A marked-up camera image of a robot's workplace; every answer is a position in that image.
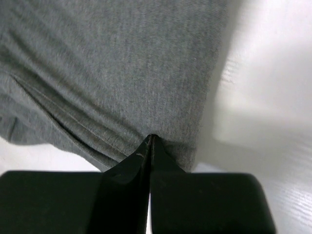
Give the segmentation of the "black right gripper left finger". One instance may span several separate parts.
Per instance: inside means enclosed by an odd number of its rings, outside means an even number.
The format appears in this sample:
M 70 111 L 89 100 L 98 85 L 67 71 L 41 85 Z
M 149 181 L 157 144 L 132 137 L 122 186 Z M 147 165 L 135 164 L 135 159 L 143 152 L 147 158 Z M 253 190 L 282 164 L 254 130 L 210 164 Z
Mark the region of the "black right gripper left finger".
M 0 178 L 3 234 L 143 234 L 152 138 L 103 173 L 8 171 Z

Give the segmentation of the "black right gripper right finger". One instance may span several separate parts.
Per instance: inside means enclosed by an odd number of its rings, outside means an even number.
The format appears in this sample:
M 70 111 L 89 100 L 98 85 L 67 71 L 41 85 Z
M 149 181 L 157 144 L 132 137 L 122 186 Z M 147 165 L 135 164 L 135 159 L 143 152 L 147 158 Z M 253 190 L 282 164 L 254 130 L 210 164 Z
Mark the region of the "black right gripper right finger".
M 274 234 L 263 188 L 246 173 L 188 173 L 151 145 L 151 228 L 155 234 Z

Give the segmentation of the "grey shorts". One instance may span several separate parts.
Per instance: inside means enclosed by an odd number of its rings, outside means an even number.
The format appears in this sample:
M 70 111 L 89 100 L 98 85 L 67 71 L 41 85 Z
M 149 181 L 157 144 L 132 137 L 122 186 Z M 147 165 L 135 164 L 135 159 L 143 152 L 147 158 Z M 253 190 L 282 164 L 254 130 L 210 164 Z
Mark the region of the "grey shorts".
M 147 135 L 190 170 L 229 0 L 3 0 L 0 135 L 105 171 Z

